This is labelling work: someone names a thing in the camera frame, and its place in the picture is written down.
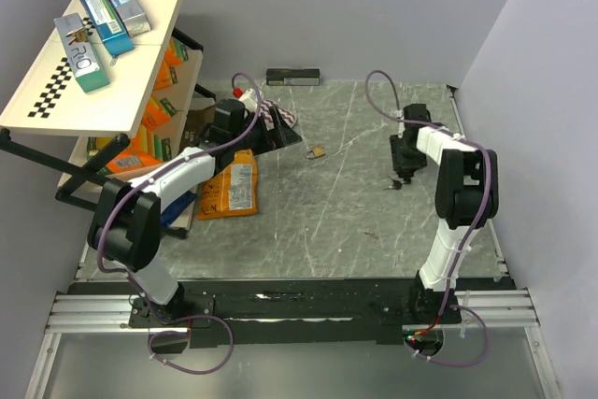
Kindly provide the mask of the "black-headed key bunch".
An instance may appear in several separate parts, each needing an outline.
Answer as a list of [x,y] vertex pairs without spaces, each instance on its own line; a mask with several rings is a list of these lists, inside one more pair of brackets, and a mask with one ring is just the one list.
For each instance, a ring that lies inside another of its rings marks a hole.
[[389,186],[387,190],[399,191],[403,188],[403,182],[398,178],[388,177]]

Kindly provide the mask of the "small brass padlock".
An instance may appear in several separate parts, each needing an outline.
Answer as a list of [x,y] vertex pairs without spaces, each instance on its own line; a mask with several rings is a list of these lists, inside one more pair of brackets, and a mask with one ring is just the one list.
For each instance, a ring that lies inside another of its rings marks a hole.
[[318,159],[326,154],[326,150],[323,146],[317,145],[307,151],[306,157],[308,160]]

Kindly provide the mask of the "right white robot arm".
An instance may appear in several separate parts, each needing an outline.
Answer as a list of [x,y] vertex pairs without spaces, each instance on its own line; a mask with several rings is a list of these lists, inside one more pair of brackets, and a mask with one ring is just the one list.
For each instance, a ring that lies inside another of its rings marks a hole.
[[441,317],[456,288],[472,238],[499,207],[498,159],[431,120],[424,104],[403,108],[400,133],[390,137],[392,167],[405,184],[429,162],[437,165],[434,207],[439,219],[433,245],[407,300],[418,322]]

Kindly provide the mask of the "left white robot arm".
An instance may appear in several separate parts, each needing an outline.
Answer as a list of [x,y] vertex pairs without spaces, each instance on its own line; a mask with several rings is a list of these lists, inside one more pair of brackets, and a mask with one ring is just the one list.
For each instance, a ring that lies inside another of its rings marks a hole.
[[129,182],[113,178],[104,184],[88,244],[96,251],[101,271],[106,270],[104,262],[111,261],[145,294],[151,315],[160,324],[179,323],[186,308],[183,286],[157,255],[163,213],[191,188],[222,172],[237,152],[259,155],[301,142],[278,107],[268,111],[271,125],[240,100],[221,100],[213,120],[178,156],[146,176]]

